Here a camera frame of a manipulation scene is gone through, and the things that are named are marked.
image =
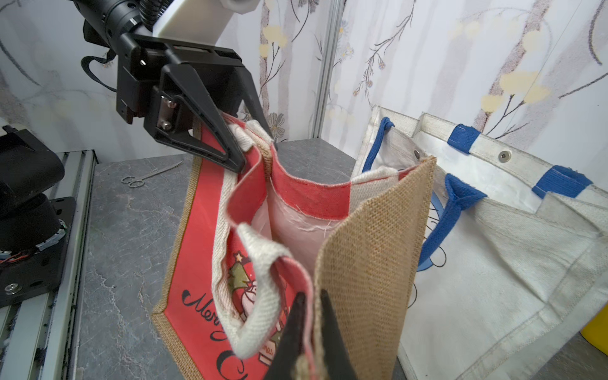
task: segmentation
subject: burlap fabric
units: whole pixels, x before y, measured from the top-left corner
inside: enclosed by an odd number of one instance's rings
[[[399,184],[363,202],[321,247],[313,342],[322,379],[321,289],[330,295],[359,380],[391,378],[429,215],[435,163],[434,157],[427,159]]]

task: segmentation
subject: white canvas bag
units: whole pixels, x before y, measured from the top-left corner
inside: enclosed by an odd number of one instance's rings
[[[430,155],[399,361],[408,380],[529,379],[608,300],[608,193],[473,128],[382,107],[353,176]]]

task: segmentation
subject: blue strap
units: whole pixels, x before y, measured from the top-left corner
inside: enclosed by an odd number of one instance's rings
[[[382,145],[384,133],[393,126],[395,126],[395,124],[393,124],[393,122],[390,121],[388,117],[382,118],[382,121],[380,121],[380,127],[378,128],[378,133],[376,135],[376,140],[371,146],[370,154],[368,154],[367,158],[365,159],[365,164],[363,165],[363,170],[361,171],[361,173],[365,173],[366,171],[371,169],[371,165],[374,163],[376,155],[378,155],[378,151],[380,150],[380,146]]]
[[[437,217],[438,217],[437,218],[437,223],[439,223],[439,221],[441,220],[441,218],[443,218],[443,205],[441,204],[441,201],[439,200],[439,197],[437,196],[437,194],[435,194],[435,192],[431,192],[430,193],[430,204],[437,211]],[[419,272],[419,271],[425,271],[426,269],[429,269],[433,265],[434,264],[430,260],[430,257],[429,257],[425,261],[422,261],[422,262],[420,262],[418,264],[418,269],[416,271],[417,272]]]
[[[472,207],[475,203],[486,197],[484,193],[471,185],[465,184],[451,174],[446,174],[446,191],[448,199],[446,207],[443,210],[443,216],[422,245],[420,260],[418,261],[419,265],[424,263],[435,252],[452,228],[454,228],[462,210]]]
[[[471,126],[458,124],[454,127],[447,143],[462,153],[469,154],[469,149],[471,149],[471,145],[473,145],[479,134],[480,132]]]
[[[547,192],[576,198],[581,191],[592,183],[584,174],[555,165],[542,175],[532,191],[541,198],[545,198]]]

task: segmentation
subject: scissors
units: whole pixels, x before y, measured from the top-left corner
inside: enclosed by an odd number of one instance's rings
[[[155,176],[157,174],[161,174],[164,173],[168,170],[171,170],[173,168],[176,168],[178,166],[180,166],[182,164],[184,160],[179,161],[177,164],[171,165],[171,166],[167,166],[166,168],[162,168],[162,169],[154,169],[153,171],[149,172],[148,174],[146,174],[145,176],[139,177],[139,178],[135,178],[135,176],[126,176],[123,179],[121,179],[120,181],[124,184],[129,184],[129,187],[141,187],[145,184],[145,182],[143,181],[146,178],[150,178],[152,176]]]

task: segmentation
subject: fabric edge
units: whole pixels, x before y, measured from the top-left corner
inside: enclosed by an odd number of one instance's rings
[[[415,171],[415,170],[423,170],[423,168],[425,166],[428,166],[428,165],[432,166],[431,173],[434,173],[435,167],[437,167],[437,158],[430,157],[428,160],[425,160],[424,162],[422,162],[419,165],[417,165],[414,168],[414,170],[412,170],[412,172]],[[427,200],[425,201],[426,204],[430,204],[431,191],[432,191],[432,186],[433,186],[433,179],[432,178],[433,178],[433,176],[430,176],[430,178],[429,178],[429,180],[427,182],[427,185],[426,185],[427,190],[428,190],[427,191],[427,195],[426,195],[426,199]],[[390,191],[392,188],[394,188],[394,186],[391,187],[390,189],[382,192],[381,194],[384,194],[385,192]],[[347,217],[347,219],[350,219],[353,215],[357,214],[357,212],[359,210],[361,210],[361,205],[363,205],[364,203],[365,203],[365,201],[362,202],[355,211],[353,211],[352,213],[350,213],[349,216]],[[429,213],[428,207],[426,209],[424,209],[422,211],[422,213],[423,213],[424,220],[426,222],[426,216]],[[425,228],[426,228],[426,223],[422,224],[419,227],[419,230],[420,230],[420,233],[421,233],[422,236],[424,236],[424,230],[425,230]],[[323,349],[323,336],[322,336],[322,329],[321,329],[321,326],[323,324],[323,315],[320,312],[322,310],[321,299],[320,299],[320,292],[321,292],[320,281],[321,281],[321,279],[317,275],[317,273],[320,273],[320,268],[318,268],[318,266],[322,262],[323,256],[325,255],[325,246],[326,246],[327,242],[328,242],[328,240],[325,240],[323,242],[321,248],[319,249],[319,253],[317,255],[317,259],[316,259],[316,262],[315,262],[315,276],[313,278],[313,284],[314,284],[313,346],[315,348],[315,363],[317,365],[317,371],[318,371],[317,374],[319,375],[319,379],[326,379],[327,372],[326,372],[326,368],[325,368],[325,364],[324,364],[325,350]],[[420,249],[422,247],[422,243],[423,243],[423,240],[421,239],[421,241],[419,242],[420,247],[418,249],[418,255],[420,254]],[[415,278],[416,270],[417,270],[416,266],[413,266],[410,269],[410,275],[412,276],[411,277],[412,280]],[[405,298],[406,299],[406,303],[407,303],[407,300],[409,299],[409,295],[410,295],[411,292],[412,292],[412,290],[410,288],[409,289],[409,293],[408,293],[407,297]]]
[[[173,243],[173,250],[167,263],[167,271],[165,273],[165,280],[162,283],[161,299],[152,309],[152,315],[161,314],[167,308],[169,289],[171,288],[171,282],[173,281],[173,273],[175,272],[175,265],[178,261],[179,250],[182,246],[182,240],[184,239],[184,233],[188,220],[190,219],[190,211],[192,210],[192,203],[194,201],[194,195],[196,193],[196,187],[198,186],[198,178],[201,172],[202,158],[194,157],[192,161],[192,171],[190,172],[190,183],[188,184],[188,190],[186,192],[186,199],[184,201],[184,210],[182,211],[182,217],[179,220],[178,232],[175,235],[175,241]]]
[[[187,380],[205,380],[166,315],[162,312],[157,314],[152,313],[150,319],[154,323],[156,330],[171,353],[173,360],[178,365],[182,375]]]
[[[565,203],[565,205],[577,212],[577,210],[575,210],[567,203]],[[554,225],[561,228],[565,227],[555,223]],[[477,378],[485,378],[493,371],[497,370],[502,365],[502,363],[504,363],[514,353],[523,350],[536,340],[544,337],[545,335],[553,331],[556,327],[564,323],[566,318],[582,302],[585,295],[587,295],[593,289],[593,285],[601,278],[603,274],[608,272],[608,261],[605,261],[603,266],[599,266],[597,260],[598,257],[594,255],[596,251],[592,249],[593,247],[597,247],[598,245],[606,247],[608,246],[607,243],[608,238],[602,235],[599,236],[599,239],[593,240],[593,242],[589,244],[587,249],[580,254],[580,256],[574,261],[572,265],[570,265],[567,272],[561,278],[560,282],[555,287],[554,291],[551,293],[544,306],[532,316],[530,316],[530,318],[523,321],[519,326],[516,326],[513,330],[511,330],[500,340],[498,340],[496,344],[490,347],[488,351],[486,351],[469,368],[467,368],[457,378],[457,380],[473,380]],[[580,286],[574,287],[572,285],[572,280],[577,277],[576,271],[584,271],[584,268],[592,268],[593,266],[601,268],[601,274],[599,274],[593,280],[587,280],[587,283],[583,288]],[[577,291],[578,294],[576,298],[576,303],[567,306],[561,305],[562,308],[566,309],[567,311],[563,313],[563,316],[560,316],[556,311],[556,307],[553,306],[553,303],[556,301],[556,299],[560,297],[563,299],[571,297],[567,295],[568,292],[576,294]],[[514,350],[507,350],[505,348],[507,346],[515,346],[517,348]],[[503,357],[503,359],[499,360],[500,363],[497,365],[494,364],[495,362],[497,362],[497,359],[495,358],[496,356]]]
[[[399,347],[397,348],[397,360],[399,361],[401,369],[403,369],[403,372],[406,374],[407,380],[418,380],[416,372],[412,367],[412,363],[407,357],[406,349],[403,347],[403,345],[401,345],[401,341],[399,342]]]

